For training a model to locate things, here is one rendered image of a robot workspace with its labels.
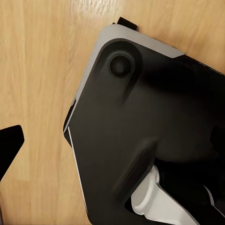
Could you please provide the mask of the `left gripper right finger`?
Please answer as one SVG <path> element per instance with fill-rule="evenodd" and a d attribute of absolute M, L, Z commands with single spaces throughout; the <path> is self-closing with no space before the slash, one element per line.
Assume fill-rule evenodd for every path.
<path fill-rule="evenodd" d="M 225 162 L 225 127 L 214 125 L 210 141 Z"/>

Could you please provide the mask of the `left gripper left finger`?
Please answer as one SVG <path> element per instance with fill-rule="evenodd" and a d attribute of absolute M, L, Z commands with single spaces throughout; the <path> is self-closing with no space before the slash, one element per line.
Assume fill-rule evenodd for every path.
<path fill-rule="evenodd" d="M 0 181 L 24 143 L 20 125 L 0 130 Z"/>

